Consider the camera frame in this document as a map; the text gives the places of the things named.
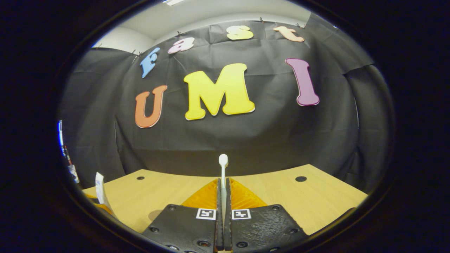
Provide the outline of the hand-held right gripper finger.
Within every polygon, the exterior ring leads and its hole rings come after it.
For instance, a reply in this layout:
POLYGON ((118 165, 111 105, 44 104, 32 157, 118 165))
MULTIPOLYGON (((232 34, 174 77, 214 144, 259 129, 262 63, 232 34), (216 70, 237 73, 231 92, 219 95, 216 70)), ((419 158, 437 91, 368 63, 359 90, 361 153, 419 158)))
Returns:
POLYGON ((169 204, 142 235, 177 253, 216 253, 224 249, 221 179, 199 189, 181 205, 169 204))
POLYGON ((232 253, 281 253, 308 239, 282 205, 267 205, 227 178, 224 247, 232 253))

